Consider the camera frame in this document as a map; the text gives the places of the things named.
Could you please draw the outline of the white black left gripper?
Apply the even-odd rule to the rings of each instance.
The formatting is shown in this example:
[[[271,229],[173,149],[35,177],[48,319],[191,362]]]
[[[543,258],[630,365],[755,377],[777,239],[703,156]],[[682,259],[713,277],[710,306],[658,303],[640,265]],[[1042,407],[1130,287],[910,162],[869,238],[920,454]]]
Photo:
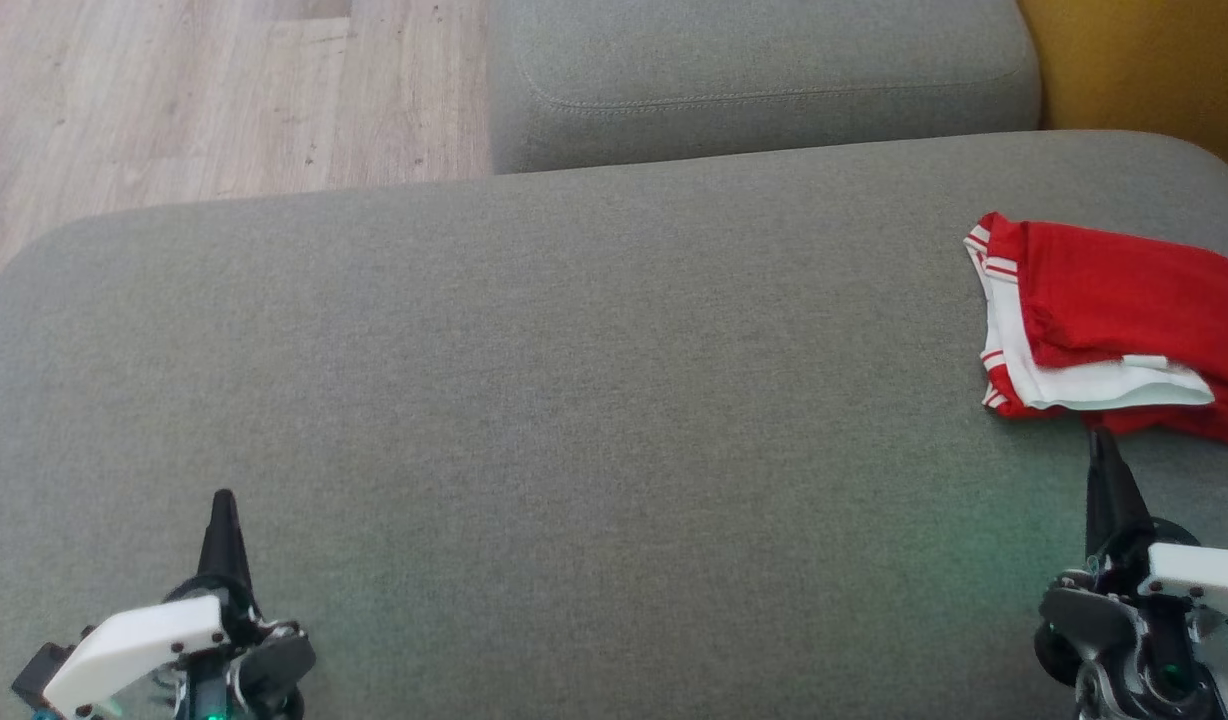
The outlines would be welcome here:
[[[316,652],[295,620],[263,618],[235,493],[219,489],[194,580],[70,646],[43,644],[42,659],[44,719],[119,718],[117,694],[139,679],[171,691],[174,719],[303,719]]]

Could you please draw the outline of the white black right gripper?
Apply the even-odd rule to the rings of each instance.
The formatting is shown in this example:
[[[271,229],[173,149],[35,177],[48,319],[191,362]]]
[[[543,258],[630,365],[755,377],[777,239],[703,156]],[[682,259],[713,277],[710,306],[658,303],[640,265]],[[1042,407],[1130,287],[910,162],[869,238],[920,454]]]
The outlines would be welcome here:
[[[1050,582],[1038,661],[1079,719],[1228,719],[1228,550],[1153,544],[1156,523],[1108,428],[1089,432],[1086,555]]]

